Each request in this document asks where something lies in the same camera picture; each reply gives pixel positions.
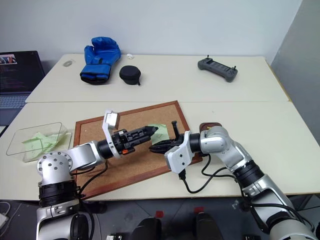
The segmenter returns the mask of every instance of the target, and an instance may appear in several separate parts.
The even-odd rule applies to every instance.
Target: green cloth
[[[148,126],[158,127],[158,130],[155,131],[155,133],[151,136],[152,145],[158,142],[161,142],[163,140],[170,139],[168,134],[168,129],[165,124],[149,124]]]
[[[50,152],[62,139],[62,136],[53,134],[45,136],[37,132],[33,138],[23,141],[24,148],[28,159],[34,159],[39,155]]]

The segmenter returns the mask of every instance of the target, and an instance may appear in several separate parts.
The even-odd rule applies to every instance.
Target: cork board
[[[102,130],[104,117],[95,117],[75,124],[73,146],[87,143],[91,140],[101,141],[106,137]],[[181,111],[178,101],[157,104],[118,113],[118,130],[131,131],[148,124],[165,124],[170,139],[175,138],[171,122],[176,120],[180,133],[190,130]],[[149,151],[151,141],[135,146],[135,152],[123,155],[122,158],[109,158],[108,170],[94,179],[82,192],[84,199],[107,193],[137,182],[169,172],[163,154]],[[202,158],[196,155],[192,163],[200,162]],[[96,166],[93,171],[76,176],[76,184],[83,186],[91,177],[99,173],[104,164]]]

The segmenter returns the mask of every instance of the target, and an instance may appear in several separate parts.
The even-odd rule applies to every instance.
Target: black cable
[[[108,163],[105,162],[105,166],[104,169],[100,172],[98,172],[96,175],[94,175],[93,177],[91,177],[88,181],[86,181],[86,183],[80,188],[79,190],[79,196],[81,196],[81,193],[83,192],[83,190],[85,189],[86,186],[88,186],[89,183],[91,183],[96,177],[100,176],[101,174],[103,174],[105,171],[107,171],[108,169]]]
[[[233,178],[235,179],[235,177],[233,175],[229,175],[229,174],[224,174],[224,175],[218,175],[219,172],[227,169],[225,166],[224,167],[221,167],[219,168],[218,170],[216,170],[213,174],[208,174],[208,173],[204,173],[204,171],[207,169],[207,167],[209,166],[210,162],[211,162],[211,155],[210,154],[207,154],[207,156],[209,157],[208,158],[208,162],[206,163],[206,165],[204,166],[204,168],[201,170],[201,173],[205,176],[209,176],[210,178],[205,182],[205,184],[200,187],[198,190],[195,190],[195,191],[192,191],[190,190],[189,188],[189,185],[186,181],[186,171],[183,170],[181,173],[179,173],[179,177],[180,179],[183,181],[185,187],[186,187],[186,190],[191,193],[191,194],[197,194],[199,193],[200,191],[202,191],[207,185],[208,183],[213,179],[213,178],[222,178],[222,177],[230,177],[230,178]]]
[[[96,167],[94,166],[94,167],[92,167],[92,168],[90,168],[90,169],[88,169],[88,170],[85,170],[85,171],[80,171],[80,172],[76,172],[76,173],[72,173],[72,175],[80,175],[80,174],[86,174],[86,173],[88,173],[88,172],[91,172],[93,169],[95,169]]]
[[[298,213],[297,210],[293,209],[292,207],[290,206],[287,206],[287,205],[282,205],[282,204],[276,204],[276,203],[252,203],[250,202],[247,197],[245,196],[244,192],[242,191],[242,188],[239,184],[239,187],[240,187],[240,191],[241,191],[241,196],[244,200],[244,202],[249,205],[249,206],[252,206],[252,207],[273,207],[273,208],[282,208],[282,209],[286,209],[290,212],[292,212],[297,218],[298,220],[305,224],[305,222],[307,222],[309,225],[310,225],[310,230],[313,232],[315,230],[315,226],[312,224],[312,222],[310,222],[309,220],[307,220],[305,217],[301,216],[300,213]]]
[[[91,210],[87,207],[87,205],[84,203],[84,201],[82,199],[79,199],[79,201],[80,201],[81,205],[83,206],[83,208],[85,209],[85,211],[89,214],[90,221],[91,221],[91,231],[90,231],[89,240],[92,240],[92,238],[94,237],[94,233],[95,233],[94,215],[92,214]]]
[[[210,164],[210,162],[211,162],[211,155],[210,155],[210,154],[204,154],[204,155],[202,155],[202,157],[206,157],[206,156],[208,156],[209,158],[208,158],[208,162],[206,163],[206,165],[204,166],[204,168],[202,168],[202,170],[201,170],[202,175],[208,176],[208,177],[211,177],[211,176],[214,175],[214,177],[217,177],[217,178],[223,178],[223,177],[230,177],[230,178],[233,178],[233,179],[236,178],[235,176],[233,176],[233,175],[231,175],[231,174],[223,174],[223,175],[217,175],[217,174],[216,174],[216,175],[215,175],[215,174],[205,173],[205,170],[207,169],[207,167],[209,166],[209,164]],[[216,173],[219,173],[220,171],[225,170],[225,169],[227,169],[227,168],[226,168],[226,167],[222,167],[222,168],[220,168],[220,169],[218,170],[218,172],[216,172]]]

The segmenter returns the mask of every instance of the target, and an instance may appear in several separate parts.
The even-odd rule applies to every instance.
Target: wooden frame
[[[142,107],[142,108],[138,108],[138,109],[119,112],[118,113],[118,116],[119,116],[118,119],[121,120],[121,117],[126,116],[126,115],[131,115],[131,114],[135,114],[135,113],[139,113],[139,112],[144,112],[144,111],[153,110],[153,109],[157,109],[157,108],[163,108],[163,107],[172,106],[172,105],[174,105],[174,107],[175,107],[175,110],[176,110],[176,112],[177,112],[177,114],[178,114],[178,116],[180,118],[180,121],[182,123],[183,128],[186,131],[189,131],[190,130],[189,126],[188,126],[187,121],[186,121],[186,119],[185,119],[185,117],[183,115],[183,112],[182,112],[182,110],[180,108],[180,105],[179,105],[178,101],[171,101],[171,102],[161,103],[161,104],[157,104],[157,105],[152,105],[152,106]],[[99,116],[99,117],[95,117],[95,118],[91,118],[91,119],[77,121],[76,124],[75,124],[73,146],[75,147],[75,146],[80,144],[80,141],[81,141],[81,127],[82,127],[82,125],[93,123],[93,122],[96,122],[96,121],[102,121],[103,119],[104,119],[104,116]],[[198,163],[201,160],[202,160],[202,158],[199,155],[196,155],[192,160],[192,164]],[[89,174],[95,175],[97,172],[99,172],[100,170],[103,169],[103,166],[101,165],[101,166],[96,167],[96,169],[97,168],[98,168],[98,171],[96,171],[94,174],[93,173],[85,173],[83,175],[77,175],[77,178],[83,178],[85,175],[88,175],[88,176],[86,176],[86,178],[89,178]],[[97,186],[94,190],[87,190],[87,191],[84,190],[84,193],[85,193],[84,199],[91,198],[91,197],[94,197],[94,196],[97,196],[97,195],[100,195],[100,194],[103,194],[103,193],[107,193],[107,192],[110,192],[110,191],[113,191],[113,190],[116,190],[116,189],[119,189],[119,188],[122,188],[122,187],[125,187],[125,186],[128,186],[128,185],[131,185],[131,184],[135,184],[135,183],[141,182],[143,180],[146,180],[146,179],[149,179],[149,178],[152,178],[152,177],[156,177],[156,176],[164,174],[164,173],[168,173],[169,171],[170,170],[165,165],[165,166],[158,167],[158,168],[155,168],[155,169],[143,172],[143,173],[139,173],[137,175],[133,175],[133,176],[130,176],[130,177],[125,177],[125,178],[123,178],[121,180],[118,180],[116,182],[107,183],[105,185]]]

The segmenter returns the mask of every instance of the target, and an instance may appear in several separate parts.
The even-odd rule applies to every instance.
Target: clear plastic box
[[[44,153],[69,149],[71,132],[61,122],[17,130],[6,151],[8,156],[23,154],[24,162],[35,161]]]

